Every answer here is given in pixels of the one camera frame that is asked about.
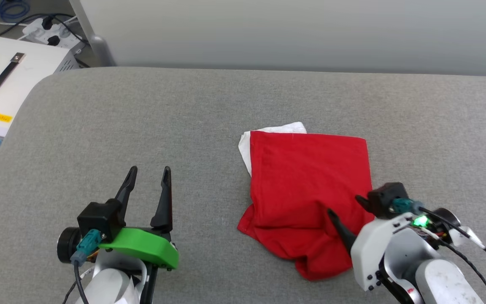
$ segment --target black cable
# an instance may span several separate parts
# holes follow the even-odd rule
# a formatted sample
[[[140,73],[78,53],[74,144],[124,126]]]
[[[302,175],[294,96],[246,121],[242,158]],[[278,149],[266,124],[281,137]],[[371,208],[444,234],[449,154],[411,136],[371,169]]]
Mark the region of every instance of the black cable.
[[[483,281],[483,284],[486,286],[485,277],[478,271],[478,268],[476,268],[476,266],[472,262],[470,262],[470,260],[464,254],[462,254],[462,252],[456,250],[455,248],[453,248],[453,246],[451,246],[450,244],[447,244],[442,239],[438,239],[438,241],[440,242],[440,245],[449,248],[449,250],[451,250],[452,252],[457,254],[457,256],[460,256],[466,262],[466,264],[468,264],[474,270],[476,275],[478,275],[478,277],[480,277],[481,281]]]
[[[460,229],[460,228],[459,228],[459,227],[457,227],[456,225],[453,225],[453,223],[451,223],[451,222],[450,222],[450,221],[448,221],[447,219],[444,219],[444,217],[443,217],[443,216],[440,216],[440,215],[438,215],[438,214],[436,214],[436,213],[434,213],[434,212],[432,212],[432,211],[430,211],[430,210],[428,210],[428,209],[426,209],[426,208],[424,208],[424,207],[422,207],[422,206],[421,206],[421,207],[419,207],[419,210],[421,210],[421,211],[423,211],[423,212],[425,212],[425,213],[428,213],[428,214],[430,214],[430,215],[432,215],[432,216],[435,216],[435,217],[439,218],[439,219],[440,219],[440,220],[441,220],[443,223],[446,223],[447,225],[450,225],[451,227],[453,227],[453,229],[455,229],[455,230],[457,230],[459,233],[461,233],[461,235],[464,235],[465,237],[467,237],[467,238],[469,238],[469,239],[471,238],[471,236],[470,236],[468,233],[466,233],[466,231],[464,231],[464,230]]]
[[[76,287],[76,281],[73,283],[73,285],[71,285],[71,289],[69,289],[69,291],[65,295],[65,298],[63,299],[63,303],[62,304],[66,304],[67,300],[69,300],[69,296],[71,295],[71,292],[73,292],[73,290],[74,290],[75,287]]]
[[[33,17],[39,17],[39,16],[66,16],[66,17],[74,17],[73,15],[68,15],[68,14],[33,14],[33,15],[29,15],[23,19],[21,19],[20,21],[16,22],[14,25],[11,25],[8,29],[2,31],[0,33],[0,36],[1,35],[5,35],[6,33],[8,33],[9,31],[11,31],[11,29],[14,29],[15,27],[19,26],[20,23],[24,23],[24,22],[27,22],[29,21],[30,19],[32,19]]]
[[[82,60],[79,60],[78,58],[75,58],[76,59],[76,62],[78,62],[79,65],[81,65],[82,67],[85,67],[85,68],[90,68],[89,65],[87,65],[85,62],[83,62]]]
[[[82,38],[80,38],[78,35],[76,35],[76,33],[73,32],[73,30],[69,27],[69,25],[66,25],[65,22],[61,21],[61,19],[59,19],[58,17],[56,17],[56,15],[50,15],[52,18],[56,19],[59,21],[59,23],[61,23],[62,26],[64,26],[71,34],[73,34],[79,41],[82,41],[83,43],[85,43],[87,46],[89,46],[89,41],[87,40],[83,40]]]
[[[74,266],[75,266],[76,286],[78,287],[78,292],[80,293],[81,301],[84,304],[89,304],[89,302],[87,302],[87,298],[85,298],[84,287],[81,285],[80,271],[78,270],[78,261],[75,261]]]

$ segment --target green led indicator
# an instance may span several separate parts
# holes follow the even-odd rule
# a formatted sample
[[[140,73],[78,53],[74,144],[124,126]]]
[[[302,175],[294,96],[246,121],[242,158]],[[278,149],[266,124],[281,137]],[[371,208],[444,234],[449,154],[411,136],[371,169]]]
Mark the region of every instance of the green led indicator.
[[[429,218],[425,215],[418,217],[417,219],[413,220],[412,225],[419,226],[419,227],[426,227],[429,224]]]

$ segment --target white cloth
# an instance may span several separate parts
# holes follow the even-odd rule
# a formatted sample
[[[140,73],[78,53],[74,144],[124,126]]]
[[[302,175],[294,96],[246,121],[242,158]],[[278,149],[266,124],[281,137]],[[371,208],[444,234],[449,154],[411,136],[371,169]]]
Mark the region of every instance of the white cloth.
[[[304,125],[299,121],[289,123],[287,125],[282,125],[280,127],[267,127],[257,131],[263,131],[268,133],[307,133]],[[243,135],[241,135],[241,140],[239,141],[239,153],[241,153],[241,157],[243,157],[243,162],[245,162],[248,173],[252,176],[250,131],[247,131],[243,133]]]

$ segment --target green plastic bracket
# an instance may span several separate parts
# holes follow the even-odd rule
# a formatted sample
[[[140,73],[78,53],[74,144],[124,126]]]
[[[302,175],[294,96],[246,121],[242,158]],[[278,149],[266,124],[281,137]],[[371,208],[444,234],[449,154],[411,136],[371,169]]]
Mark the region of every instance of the green plastic bracket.
[[[139,258],[159,268],[177,269],[179,253],[165,238],[137,228],[123,228],[113,242],[99,248],[113,249]]]

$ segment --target gray table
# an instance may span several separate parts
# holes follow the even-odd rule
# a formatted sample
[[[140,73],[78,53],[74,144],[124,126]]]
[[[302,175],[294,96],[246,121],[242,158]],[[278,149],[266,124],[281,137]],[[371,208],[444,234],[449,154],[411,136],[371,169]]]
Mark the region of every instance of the gray table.
[[[0,151],[0,304],[62,301],[73,271],[56,257],[60,232],[89,202],[115,195],[132,165],[130,225],[149,223],[162,168],[172,168],[181,267],[160,273],[156,303],[394,302],[384,288],[360,290],[350,272],[305,281],[236,230],[251,203],[241,133],[293,121],[366,138],[374,186],[402,181],[486,243],[486,77],[71,71],[33,89]],[[461,250],[486,276],[486,254]],[[480,280],[453,259],[486,302]]]

